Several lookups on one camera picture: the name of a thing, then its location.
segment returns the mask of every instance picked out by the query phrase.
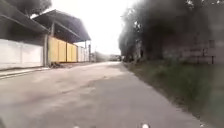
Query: yellow wall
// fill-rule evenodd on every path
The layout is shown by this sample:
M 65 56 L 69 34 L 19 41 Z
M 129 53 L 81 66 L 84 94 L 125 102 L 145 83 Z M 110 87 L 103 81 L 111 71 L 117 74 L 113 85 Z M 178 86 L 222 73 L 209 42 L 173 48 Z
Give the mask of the yellow wall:
M 72 52 L 71 52 L 71 56 L 72 56 L 72 62 L 77 62 L 77 46 L 76 45 L 72 45 Z
M 54 37 L 49 37 L 50 62 L 78 62 L 78 47 Z
M 75 46 L 75 51 L 74 51 L 74 57 L 75 57 L 75 62 L 78 62 L 78 46 L 74 45 Z
M 66 62 L 66 42 L 58 40 L 59 46 L 59 62 Z
M 48 57 L 50 62 L 58 62 L 58 41 L 56 38 L 49 37 Z
M 72 62 L 72 45 L 67 43 L 67 62 Z

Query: road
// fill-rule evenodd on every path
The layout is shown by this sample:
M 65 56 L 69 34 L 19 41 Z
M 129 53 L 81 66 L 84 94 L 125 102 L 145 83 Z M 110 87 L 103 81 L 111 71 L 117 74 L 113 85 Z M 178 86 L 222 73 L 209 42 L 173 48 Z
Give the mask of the road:
M 140 128 L 142 124 L 199 128 L 201 124 L 118 62 L 0 80 L 0 118 L 6 128 Z

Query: white wall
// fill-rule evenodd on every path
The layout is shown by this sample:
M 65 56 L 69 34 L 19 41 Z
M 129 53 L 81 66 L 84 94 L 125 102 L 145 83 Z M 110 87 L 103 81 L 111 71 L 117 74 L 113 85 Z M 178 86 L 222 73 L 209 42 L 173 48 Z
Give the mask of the white wall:
M 43 66 L 43 46 L 0 39 L 0 69 Z

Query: tree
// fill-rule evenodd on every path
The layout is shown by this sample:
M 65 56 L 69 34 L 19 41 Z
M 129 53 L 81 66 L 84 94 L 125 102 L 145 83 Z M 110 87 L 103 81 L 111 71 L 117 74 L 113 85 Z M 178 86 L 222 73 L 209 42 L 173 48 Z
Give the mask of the tree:
M 120 49 L 127 53 L 140 39 L 144 55 L 162 58 L 167 38 L 184 40 L 182 37 L 189 33 L 197 35 L 196 28 L 201 31 L 209 26 L 205 14 L 198 9 L 219 5 L 223 5 L 223 0 L 142 0 L 122 17 L 125 26 L 119 38 Z
M 52 3 L 51 0 L 6 0 L 8 3 L 15 6 L 19 11 L 27 16 L 33 14 L 40 15 L 48 9 Z

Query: curb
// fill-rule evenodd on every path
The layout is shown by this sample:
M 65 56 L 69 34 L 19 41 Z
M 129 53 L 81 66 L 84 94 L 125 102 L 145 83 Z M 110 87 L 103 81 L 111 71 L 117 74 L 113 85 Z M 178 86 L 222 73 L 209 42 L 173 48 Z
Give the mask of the curb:
M 14 73 L 5 73 L 4 75 L 0 75 L 0 80 L 1 79 L 6 79 L 6 78 L 11 78 L 11 77 L 17 77 L 17 76 L 22 76 L 26 74 L 30 74 L 33 72 L 38 72 L 38 71 L 45 71 L 45 70 L 50 70 L 50 68 L 42 68 L 42 69 L 35 69 L 35 70 L 28 70 L 28 71 L 15 71 Z

